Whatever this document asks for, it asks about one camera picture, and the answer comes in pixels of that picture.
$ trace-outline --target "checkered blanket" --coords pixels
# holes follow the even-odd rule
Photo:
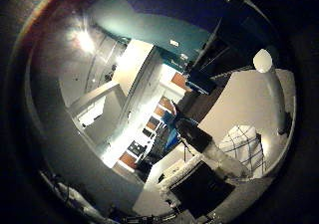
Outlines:
[[[255,127],[248,125],[233,127],[218,147],[244,164],[251,171],[252,178],[262,177],[266,170],[266,162]]]

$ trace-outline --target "light fixture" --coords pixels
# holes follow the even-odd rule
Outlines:
[[[179,47],[179,42],[175,41],[175,40],[170,40],[169,41],[171,45]]]
[[[79,41],[79,45],[83,51],[91,54],[94,52],[94,42],[87,31],[79,32],[77,38]]]

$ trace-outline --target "wall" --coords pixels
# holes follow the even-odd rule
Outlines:
[[[112,81],[120,84],[126,96],[152,48],[152,44],[131,40],[119,58]]]
[[[112,135],[114,132],[125,99],[126,97],[119,85],[106,94],[103,114],[99,116],[91,125],[85,128],[85,133],[95,144],[101,143],[106,139],[106,137]]]
[[[295,84],[293,74],[276,70],[285,95],[286,111],[293,112]],[[233,73],[210,112],[198,125],[216,143],[235,125],[253,125],[261,134],[266,166],[285,148],[287,135],[277,135],[274,105],[262,76],[255,70]]]

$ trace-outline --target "chair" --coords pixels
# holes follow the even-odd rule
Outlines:
[[[206,215],[234,189],[198,154],[159,184],[159,194],[171,207],[183,207],[194,218]]]

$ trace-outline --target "ceiling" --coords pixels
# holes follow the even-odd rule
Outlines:
[[[181,54],[185,54],[188,60],[194,61],[210,32],[191,24],[189,16],[184,16],[184,20],[170,17],[174,16],[171,13],[171,6],[168,6],[171,0],[167,3],[161,1],[160,4],[157,1],[147,0],[149,6],[143,3],[143,8],[137,1],[131,0],[133,3],[131,4],[128,0],[100,0],[91,7],[90,12],[94,21],[113,35],[152,43],[161,48],[161,54],[165,59],[171,60],[174,54],[174,61],[178,64]],[[215,13],[215,16],[210,16],[205,24],[201,23],[201,27],[210,27],[213,30],[219,15]],[[178,46],[172,45],[170,40],[177,41]]]

